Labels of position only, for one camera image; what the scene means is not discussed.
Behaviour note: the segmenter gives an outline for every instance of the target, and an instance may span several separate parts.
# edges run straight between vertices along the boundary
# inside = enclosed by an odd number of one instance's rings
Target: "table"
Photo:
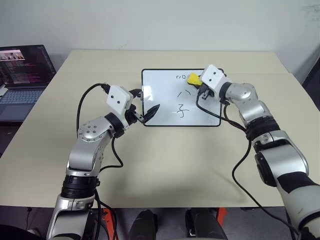
[[[309,176],[320,181],[320,115],[308,94],[272,52],[187,52],[73,50],[39,98],[0,159],[0,205],[54,207],[76,142],[76,112],[83,92],[107,82],[141,87],[144,68],[224,68],[238,83],[251,83],[280,127],[304,153]],[[80,122],[108,113],[102,89],[90,92]],[[141,102],[134,100],[141,112]],[[235,106],[231,119],[240,121]],[[130,126],[115,141],[124,162],[99,175],[100,199],[114,208],[251,207],[231,171],[247,149],[238,129],[220,127]],[[116,164],[110,145],[102,165]],[[236,177],[264,206],[281,206],[277,190],[265,185],[254,151]]]

